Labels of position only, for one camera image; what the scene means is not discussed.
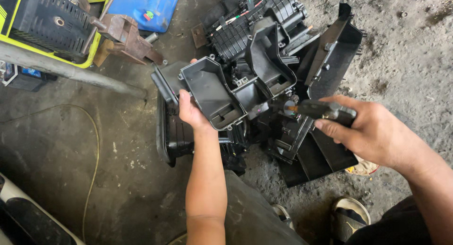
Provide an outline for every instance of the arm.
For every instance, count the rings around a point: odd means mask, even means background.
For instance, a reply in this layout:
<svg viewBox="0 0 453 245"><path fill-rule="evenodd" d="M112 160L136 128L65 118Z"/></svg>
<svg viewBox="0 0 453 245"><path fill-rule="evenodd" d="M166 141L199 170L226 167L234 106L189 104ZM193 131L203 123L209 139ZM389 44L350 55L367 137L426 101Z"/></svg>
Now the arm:
<svg viewBox="0 0 453 245"><path fill-rule="evenodd" d="M381 104L346 96L321 100L352 108L357 111L357 117L351 129L329 120L317 120L315 126L361 158L391 167L403 175L433 244L451 244L453 170L442 157Z"/></svg>
<svg viewBox="0 0 453 245"><path fill-rule="evenodd" d="M227 186L218 132L190 102L187 91L179 92L179 117L193 127L195 155L186 190L188 244L225 244Z"/></svg>

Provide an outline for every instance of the blue plastic container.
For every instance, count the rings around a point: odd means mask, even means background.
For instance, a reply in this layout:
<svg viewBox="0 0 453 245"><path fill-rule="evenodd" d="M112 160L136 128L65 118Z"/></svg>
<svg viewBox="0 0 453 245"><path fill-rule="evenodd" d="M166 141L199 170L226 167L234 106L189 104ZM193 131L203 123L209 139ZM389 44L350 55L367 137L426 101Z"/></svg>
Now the blue plastic container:
<svg viewBox="0 0 453 245"><path fill-rule="evenodd" d="M178 0L114 0L108 13L131 16L138 22L139 29L163 33L168 29L177 2Z"/></svg>

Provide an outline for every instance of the gray metal pole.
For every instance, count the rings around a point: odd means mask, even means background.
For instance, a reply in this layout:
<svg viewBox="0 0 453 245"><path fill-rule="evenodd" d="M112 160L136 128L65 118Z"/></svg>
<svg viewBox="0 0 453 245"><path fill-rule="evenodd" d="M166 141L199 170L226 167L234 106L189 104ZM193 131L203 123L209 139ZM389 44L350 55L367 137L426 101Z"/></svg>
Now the gray metal pole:
<svg viewBox="0 0 453 245"><path fill-rule="evenodd" d="M141 99L145 99L147 96L147 91L144 89L5 42L0 42L0 60Z"/></svg>

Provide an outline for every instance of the hand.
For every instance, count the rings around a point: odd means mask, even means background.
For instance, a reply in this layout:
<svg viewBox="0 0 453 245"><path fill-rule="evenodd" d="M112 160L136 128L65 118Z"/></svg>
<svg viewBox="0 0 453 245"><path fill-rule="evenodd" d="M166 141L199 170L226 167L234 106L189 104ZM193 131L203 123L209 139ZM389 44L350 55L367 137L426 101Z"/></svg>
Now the hand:
<svg viewBox="0 0 453 245"><path fill-rule="evenodd" d="M191 102L190 94L185 90L179 91L179 118L189 123L194 131L214 130L196 104Z"/></svg>
<svg viewBox="0 0 453 245"><path fill-rule="evenodd" d="M382 104L362 102L346 96L322 98L357 112L351 129L330 120L317 120L315 126L342 143L361 158L391 167L396 171L413 170L415 159L437 155L420 137L390 113Z"/></svg>

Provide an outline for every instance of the foot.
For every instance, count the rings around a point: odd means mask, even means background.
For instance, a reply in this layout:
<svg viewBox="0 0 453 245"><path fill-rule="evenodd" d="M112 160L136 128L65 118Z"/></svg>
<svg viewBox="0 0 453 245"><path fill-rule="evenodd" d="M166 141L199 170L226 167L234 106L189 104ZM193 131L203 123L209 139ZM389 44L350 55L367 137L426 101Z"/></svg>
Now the foot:
<svg viewBox="0 0 453 245"><path fill-rule="evenodd" d="M289 216L288 212L286 211L286 209L283 206L278 205L278 204L274 204L272 206L272 208L274 209L274 212L277 213L277 215L279 216L280 220L283 223L288 225L292 230L295 230L293 221L292 221L291 217Z"/></svg>
<svg viewBox="0 0 453 245"><path fill-rule="evenodd" d="M370 214L356 199L341 196L331 212L331 245L346 242L360 228L371 225Z"/></svg>

